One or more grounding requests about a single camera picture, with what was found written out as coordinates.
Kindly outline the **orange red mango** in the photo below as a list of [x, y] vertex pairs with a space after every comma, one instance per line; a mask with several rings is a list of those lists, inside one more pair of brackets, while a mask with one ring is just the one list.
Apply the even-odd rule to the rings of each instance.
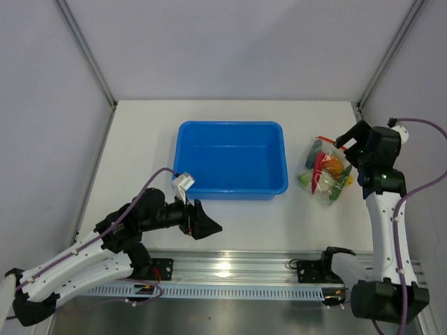
[[332, 175], [340, 175], [344, 171], [344, 164], [337, 157], [331, 156], [323, 161], [323, 168]]

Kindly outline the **dark green cucumber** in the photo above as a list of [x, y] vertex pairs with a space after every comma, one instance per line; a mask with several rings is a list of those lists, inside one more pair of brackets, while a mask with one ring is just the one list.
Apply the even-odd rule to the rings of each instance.
[[314, 167], [316, 156], [318, 152], [322, 151], [323, 142], [320, 139], [317, 139], [313, 142], [309, 153], [307, 154], [307, 159], [305, 162], [305, 167], [307, 169], [312, 169]]

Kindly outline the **red chili pepper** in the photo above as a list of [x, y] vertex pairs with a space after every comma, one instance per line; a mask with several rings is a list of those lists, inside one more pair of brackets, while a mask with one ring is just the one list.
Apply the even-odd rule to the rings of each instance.
[[319, 183], [319, 179], [321, 177], [324, 158], [325, 158], [325, 153], [323, 151], [319, 151], [316, 154], [316, 158], [314, 161], [313, 174], [312, 174], [312, 188], [311, 188], [312, 195], [315, 194], [315, 191], [316, 191], [318, 183]]

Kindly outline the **clear zip top bag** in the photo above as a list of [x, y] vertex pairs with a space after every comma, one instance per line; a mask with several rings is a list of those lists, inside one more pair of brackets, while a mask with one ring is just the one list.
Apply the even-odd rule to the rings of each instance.
[[[341, 160], [341, 161], [343, 162], [343, 164], [344, 164], [344, 169], [346, 169], [346, 168], [350, 165], [350, 163], [349, 163], [349, 162], [347, 161], [347, 159], [345, 158], [345, 151], [348, 149], [347, 147], [343, 146], [342, 148], [338, 149], [338, 148], [336, 148], [336, 147], [334, 146], [334, 140], [331, 140], [331, 139], [328, 138], [328, 137], [324, 137], [324, 136], [319, 135], [319, 136], [316, 136], [316, 137], [311, 141], [311, 143], [310, 143], [308, 149], [305, 150], [304, 162], [303, 162], [303, 164], [301, 165], [300, 169], [298, 170], [298, 173], [297, 173], [296, 176], [295, 176], [295, 181], [296, 181], [296, 183], [297, 183], [303, 190], [305, 190], [309, 195], [311, 195], [311, 196], [313, 196], [315, 199], [317, 199], [321, 204], [323, 204], [323, 205], [325, 205], [325, 206], [330, 206], [330, 205], [332, 205], [334, 202], [338, 201], [338, 199], [339, 199], [341, 196], [340, 196], [336, 201], [334, 201], [333, 203], [331, 203], [330, 200], [329, 200], [330, 192], [322, 193], [322, 192], [315, 191], [315, 194], [312, 195], [312, 191], [311, 191], [312, 183], [310, 183], [310, 185], [308, 185], [307, 187], [304, 187], [304, 186], [300, 185], [300, 183], [299, 183], [298, 180], [297, 180], [298, 175], [299, 175], [299, 174], [302, 174], [303, 172], [311, 172], [311, 173], [313, 174], [313, 168], [312, 168], [312, 169], [307, 169], [307, 168], [305, 167], [305, 162], [306, 162], [306, 159], [307, 159], [307, 154], [309, 153], [309, 150], [310, 150], [310, 148], [311, 148], [313, 142], [314, 142], [315, 140], [317, 140], [317, 139], [320, 139], [320, 140], [322, 140], [322, 142], [323, 142], [322, 151], [325, 153], [325, 158], [324, 158], [324, 160], [327, 159], [327, 158], [329, 158], [329, 157], [331, 157], [331, 156], [334, 156], [334, 157], [337, 157], [339, 160]], [[327, 170], [325, 170], [324, 168], [322, 169], [322, 173], [330, 174], [330, 173], [329, 173]], [[339, 179], [339, 176], [340, 176], [340, 175], [332, 175], [332, 174], [330, 174], [330, 175], [331, 175], [332, 178], [335, 179], [336, 181]]]

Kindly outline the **yellow orange mango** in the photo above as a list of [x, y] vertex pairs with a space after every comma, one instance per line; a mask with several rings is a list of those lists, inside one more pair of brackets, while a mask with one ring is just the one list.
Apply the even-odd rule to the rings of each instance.
[[349, 176], [346, 178], [345, 186], [350, 186], [352, 183], [353, 183], [353, 176], [352, 176], [352, 175], [349, 175]]

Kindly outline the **green chili pepper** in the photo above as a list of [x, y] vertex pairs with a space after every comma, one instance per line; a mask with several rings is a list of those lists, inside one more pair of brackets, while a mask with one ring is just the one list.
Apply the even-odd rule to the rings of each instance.
[[343, 189], [346, 187], [346, 178], [351, 175], [352, 167], [352, 165], [349, 165], [346, 169], [344, 169], [343, 173], [340, 174], [339, 179], [337, 180], [337, 184], [330, 191], [329, 200], [331, 203], [336, 201], [342, 194]]

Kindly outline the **green grape bunch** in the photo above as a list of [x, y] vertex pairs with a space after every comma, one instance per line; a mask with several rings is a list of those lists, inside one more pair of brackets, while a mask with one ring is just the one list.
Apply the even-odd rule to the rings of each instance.
[[297, 180], [300, 183], [300, 185], [307, 187], [312, 182], [312, 173], [303, 172], [302, 174], [298, 175]]

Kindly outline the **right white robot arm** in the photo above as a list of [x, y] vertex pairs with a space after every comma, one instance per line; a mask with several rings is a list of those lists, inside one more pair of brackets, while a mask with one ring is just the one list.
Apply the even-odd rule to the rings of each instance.
[[403, 329], [430, 302], [414, 273], [406, 240], [405, 205], [409, 194], [403, 172], [394, 164], [402, 136], [393, 128], [359, 121], [335, 140], [358, 171], [358, 183], [372, 225], [373, 266], [366, 270], [352, 250], [328, 247], [321, 254], [319, 274], [326, 281], [338, 278], [351, 293], [355, 317], [389, 322]]

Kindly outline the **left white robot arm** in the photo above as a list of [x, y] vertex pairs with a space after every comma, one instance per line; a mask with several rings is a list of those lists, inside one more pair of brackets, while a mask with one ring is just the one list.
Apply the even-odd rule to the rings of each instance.
[[30, 327], [97, 285], [146, 279], [153, 260], [142, 243], [143, 234], [175, 226], [195, 240], [222, 231], [204, 212], [200, 200], [175, 198], [168, 204], [161, 190], [148, 188], [108, 214], [84, 239], [46, 263], [29, 270], [10, 270], [16, 277], [12, 303], [15, 319]]

